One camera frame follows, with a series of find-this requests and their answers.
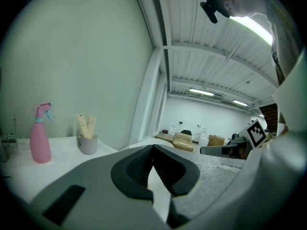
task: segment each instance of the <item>faucet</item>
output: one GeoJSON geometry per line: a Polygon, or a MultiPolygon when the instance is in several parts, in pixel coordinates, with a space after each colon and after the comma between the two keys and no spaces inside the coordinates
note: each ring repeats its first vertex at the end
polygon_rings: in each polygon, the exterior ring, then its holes
{"type": "Polygon", "coordinates": [[[7,153],[7,148],[18,147],[17,137],[16,137],[16,117],[13,118],[14,121],[14,131],[15,133],[10,133],[8,135],[3,135],[0,130],[0,162],[6,162],[9,159],[7,153]]]}

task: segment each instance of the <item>fluorescent light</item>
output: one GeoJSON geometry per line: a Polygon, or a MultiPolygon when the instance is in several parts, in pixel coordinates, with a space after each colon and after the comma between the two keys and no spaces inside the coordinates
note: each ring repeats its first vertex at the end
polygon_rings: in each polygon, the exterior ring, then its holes
{"type": "Polygon", "coordinates": [[[190,89],[190,91],[193,92],[193,93],[205,94],[205,95],[209,95],[209,96],[213,96],[214,95],[213,93],[209,93],[209,92],[202,91],[202,90],[190,89]]]}
{"type": "Polygon", "coordinates": [[[237,103],[239,105],[248,106],[247,104],[240,102],[240,101],[237,101],[237,100],[233,100],[232,102],[237,103]]]}
{"type": "Polygon", "coordinates": [[[246,26],[250,30],[254,31],[260,37],[262,37],[269,45],[272,45],[273,37],[272,35],[265,30],[261,25],[252,20],[249,17],[230,17],[230,19],[239,22],[240,24],[246,26]]]}

